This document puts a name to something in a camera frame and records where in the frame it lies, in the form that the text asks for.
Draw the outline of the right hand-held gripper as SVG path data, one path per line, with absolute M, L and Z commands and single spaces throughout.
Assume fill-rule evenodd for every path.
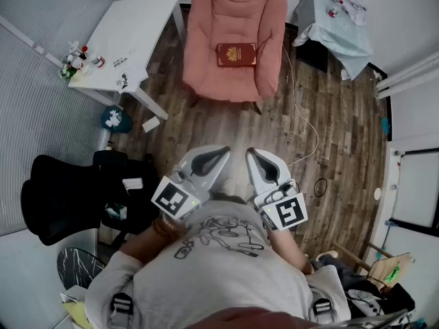
M 246 164 L 257 195 L 254 205 L 268 230 L 288 230 L 307 220 L 305 198 L 282 159 L 251 147 L 246 151 Z

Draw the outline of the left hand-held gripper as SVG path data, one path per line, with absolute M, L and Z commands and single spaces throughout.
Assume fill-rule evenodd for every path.
M 184 221 L 210 198 L 230 152 L 227 145 L 205 145 L 189 150 L 172 174 L 163 176 L 151 202 L 174 221 Z

